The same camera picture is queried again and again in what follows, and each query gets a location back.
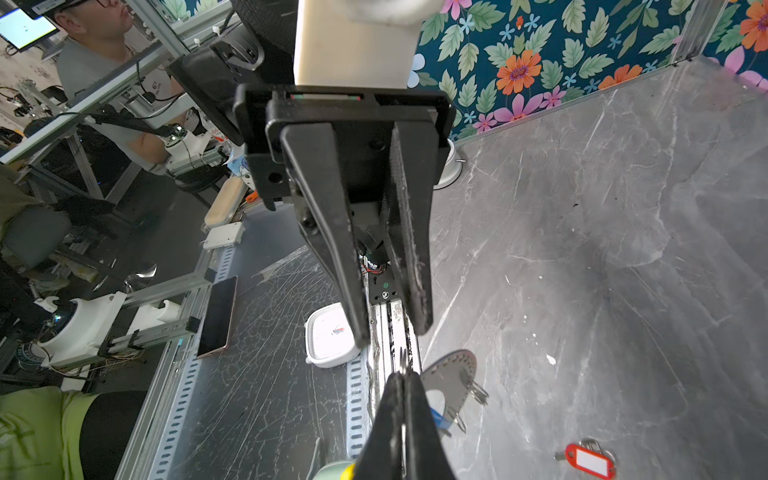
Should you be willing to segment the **red key tag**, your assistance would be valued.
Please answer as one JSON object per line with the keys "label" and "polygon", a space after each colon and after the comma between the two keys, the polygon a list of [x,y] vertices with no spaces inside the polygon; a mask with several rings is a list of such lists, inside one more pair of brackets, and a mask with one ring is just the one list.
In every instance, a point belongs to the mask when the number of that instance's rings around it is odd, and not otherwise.
{"label": "red key tag", "polygon": [[565,461],[572,468],[599,479],[612,480],[617,475],[615,455],[604,449],[596,439],[584,438],[570,443],[556,452],[554,459]]}

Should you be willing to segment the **white clock at front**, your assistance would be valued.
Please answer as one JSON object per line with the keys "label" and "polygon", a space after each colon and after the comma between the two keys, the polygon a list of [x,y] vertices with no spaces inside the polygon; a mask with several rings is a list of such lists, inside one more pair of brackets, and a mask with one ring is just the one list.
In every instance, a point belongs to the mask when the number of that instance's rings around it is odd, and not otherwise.
{"label": "white clock at front", "polygon": [[329,369],[360,354],[340,302],[314,311],[304,328],[307,364]]}

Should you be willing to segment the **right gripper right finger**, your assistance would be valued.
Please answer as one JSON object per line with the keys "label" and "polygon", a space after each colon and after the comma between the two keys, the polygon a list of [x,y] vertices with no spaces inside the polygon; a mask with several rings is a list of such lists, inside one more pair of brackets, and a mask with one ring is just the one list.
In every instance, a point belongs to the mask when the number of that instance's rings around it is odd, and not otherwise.
{"label": "right gripper right finger", "polygon": [[455,479],[419,375],[407,370],[403,384],[405,478]]}

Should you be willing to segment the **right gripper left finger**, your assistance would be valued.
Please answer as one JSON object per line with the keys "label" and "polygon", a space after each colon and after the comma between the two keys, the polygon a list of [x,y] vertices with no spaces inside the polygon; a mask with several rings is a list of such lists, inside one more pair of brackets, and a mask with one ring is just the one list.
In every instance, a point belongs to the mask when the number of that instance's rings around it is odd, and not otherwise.
{"label": "right gripper left finger", "polygon": [[392,373],[385,384],[371,432],[355,462],[352,479],[403,476],[404,376]]}

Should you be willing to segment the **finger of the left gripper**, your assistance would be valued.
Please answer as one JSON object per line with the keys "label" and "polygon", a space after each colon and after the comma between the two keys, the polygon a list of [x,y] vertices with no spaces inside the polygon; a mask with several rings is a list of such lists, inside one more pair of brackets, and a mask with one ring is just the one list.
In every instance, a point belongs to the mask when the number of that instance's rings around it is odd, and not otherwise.
{"label": "finger of the left gripper", "polygon": [[439,134],[427,121],[397,121],[381,226],[398,294],[416,334],[434,322],[429,226]]}
{"label": "finger of the left gripper", "polygon": [[291,124],[280,142],[300,231],[335,281],[355,345],[363,348],[370,342],[368,307],[333,127]]}

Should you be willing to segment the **black smartphone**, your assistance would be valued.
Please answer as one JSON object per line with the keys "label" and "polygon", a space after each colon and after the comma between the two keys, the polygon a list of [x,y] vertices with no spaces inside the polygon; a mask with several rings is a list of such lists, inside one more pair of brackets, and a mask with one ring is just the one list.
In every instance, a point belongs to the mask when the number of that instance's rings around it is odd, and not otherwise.
{"label": "black smartphone", "polygon": [[228,347],[231,337],[237,286],[237,276],[212,286],[205,318],[198,334],[196,359],[218,354]]}

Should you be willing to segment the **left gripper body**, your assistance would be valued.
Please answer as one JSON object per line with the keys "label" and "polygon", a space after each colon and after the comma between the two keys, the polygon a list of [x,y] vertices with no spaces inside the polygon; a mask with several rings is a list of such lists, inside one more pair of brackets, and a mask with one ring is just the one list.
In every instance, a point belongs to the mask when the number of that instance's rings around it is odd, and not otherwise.
{"label": "left gripper body", "polygon": [[395,122],[432,122],[438,157],[429,178],[436,180],[456,118],[445,92],[413,89],[241,84],[233,110],[255,190],[270,210],[291,196],[280,142],[281,130],[290,124],[333,126],[342,179],[349,201],[357,204],[383,197]]}

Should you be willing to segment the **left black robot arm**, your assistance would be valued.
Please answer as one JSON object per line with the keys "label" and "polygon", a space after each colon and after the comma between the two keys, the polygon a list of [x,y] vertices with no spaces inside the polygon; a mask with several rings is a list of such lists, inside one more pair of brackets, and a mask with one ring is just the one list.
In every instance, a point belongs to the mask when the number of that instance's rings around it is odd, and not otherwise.
{"label": "left black robot arm", "polygon": [[409,88],[438,1],[237,1],[239,24],[170,71],[241,146],[264,204],[293,204],[336,284],[355,343],[370,341],[360,260],[394,275],[417,334],[433,325],[429,226],[456,116]]}

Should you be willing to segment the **white round alarm clock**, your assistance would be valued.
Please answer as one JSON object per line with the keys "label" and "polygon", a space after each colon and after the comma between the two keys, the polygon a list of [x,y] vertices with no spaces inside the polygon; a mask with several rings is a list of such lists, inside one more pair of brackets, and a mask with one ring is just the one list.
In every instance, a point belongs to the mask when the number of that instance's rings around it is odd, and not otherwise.
{"label": "white round alarm clock", "polygon": [[434,185],[435,190],[445,189],[455,183],[461,176],[463,167],[466,163],[466,160],[461,156],[453,140],[448,140],[448,146],[448,156],[439,180]]}

